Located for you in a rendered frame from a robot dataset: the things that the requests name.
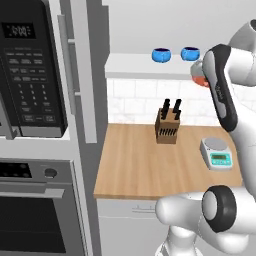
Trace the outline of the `white base cabinet door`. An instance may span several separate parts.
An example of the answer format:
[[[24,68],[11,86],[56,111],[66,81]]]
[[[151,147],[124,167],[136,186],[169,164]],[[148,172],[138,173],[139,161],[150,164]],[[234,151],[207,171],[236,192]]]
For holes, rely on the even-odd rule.
[[[99,218],[102,256],[155,256],[168,227],[156,218]]]

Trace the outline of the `wooden knife block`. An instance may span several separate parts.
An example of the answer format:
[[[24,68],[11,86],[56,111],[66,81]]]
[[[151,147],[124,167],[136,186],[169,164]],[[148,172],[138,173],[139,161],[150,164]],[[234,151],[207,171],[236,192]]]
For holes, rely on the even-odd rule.
[[[158,144],[175,144],[178,137],[178,130],[180,126],[179,120],[174,120],[175,114],[173,109],[169,108],[166,119],[161,119],[161,110],[159,109],[155,121],[155,136]]]

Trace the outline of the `grey fridge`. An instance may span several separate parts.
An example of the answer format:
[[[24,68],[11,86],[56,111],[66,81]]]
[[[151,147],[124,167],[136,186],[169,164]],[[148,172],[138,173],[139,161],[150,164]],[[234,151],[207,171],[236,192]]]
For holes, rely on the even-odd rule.
[[[109,17],[108,8],[102,4],[102,1],[103,0],[86,0],[97,132],[97,142],[87,143],[85,141],[84,134],[71,3],[70,0],[49,0],[62,88],[65,97],[65,107],[68,118],[67,134],[70,136],[69,145],[66,146],[65,151],[74,161],[74,186],[77,199],[79,200],[79,216],[81,217],[86,256],[102,256],[97,204],[93,196],[108,125],[105,64],[110,52]],[[58,15],[64,15],[66,21],[69,54],[73,75],[73,87],[75,92],[75,116],[72,115],[70,111],[63,52],[57,18]]]

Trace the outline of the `white drawer front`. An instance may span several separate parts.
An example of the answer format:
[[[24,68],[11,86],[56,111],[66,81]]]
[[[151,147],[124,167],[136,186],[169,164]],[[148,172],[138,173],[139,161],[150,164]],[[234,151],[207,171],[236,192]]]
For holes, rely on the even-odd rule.
[[[123,200],[123,199],[98,199],[97,207],[100,217],[122,218],[155,218],[155,214],[139,214],[131,211],[132,207],[155,207],[156,202],[151,200]]]

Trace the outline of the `blue bowl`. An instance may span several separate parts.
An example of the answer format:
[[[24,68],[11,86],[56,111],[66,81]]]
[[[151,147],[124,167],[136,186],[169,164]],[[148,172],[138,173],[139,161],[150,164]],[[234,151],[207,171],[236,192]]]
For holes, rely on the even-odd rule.
[[[151,57],[157,63],[166,63],[171,59],[171,51],[167,48],[156,48],[152,51]]]
[[[184,47],[180,56],[183,61],[196,61],[200,57],[200,50],[196,47]]]

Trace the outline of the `grey and orange glass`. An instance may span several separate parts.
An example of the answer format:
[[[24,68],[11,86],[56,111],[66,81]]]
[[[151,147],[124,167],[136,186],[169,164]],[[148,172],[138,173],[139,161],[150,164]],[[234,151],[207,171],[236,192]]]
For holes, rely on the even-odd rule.
[[[205,78],[205,75],[202,70],[202,61],[197,60],[190,68],[190,74],[192,80],[203,87],[209,87],[208,81]]]

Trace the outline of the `grey kitchen scale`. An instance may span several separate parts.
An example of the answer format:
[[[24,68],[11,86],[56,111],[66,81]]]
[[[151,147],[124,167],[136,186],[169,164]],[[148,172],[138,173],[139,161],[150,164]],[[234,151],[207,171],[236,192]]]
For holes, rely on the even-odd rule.
[[[211,171],[229,171],[233,167],[232,152],[228,144],[220,138],[203,138],[200,142],[200,152]]]

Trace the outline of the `black microwave oven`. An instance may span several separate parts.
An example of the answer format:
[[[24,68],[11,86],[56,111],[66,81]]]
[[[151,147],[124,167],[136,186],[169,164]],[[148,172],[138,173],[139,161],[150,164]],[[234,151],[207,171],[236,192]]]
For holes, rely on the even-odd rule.
[[[66,129],[48,0],[0,0],[0,136],[60,138]]]

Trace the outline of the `steel built-in oven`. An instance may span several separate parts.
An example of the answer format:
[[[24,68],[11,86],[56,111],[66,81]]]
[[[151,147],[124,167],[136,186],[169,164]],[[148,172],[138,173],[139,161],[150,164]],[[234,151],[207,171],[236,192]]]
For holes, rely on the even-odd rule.
[[[69,160],[0,159],[1,191],[65,190],[61,199],[0,197],[0,256],[86,256],[72,174]]]

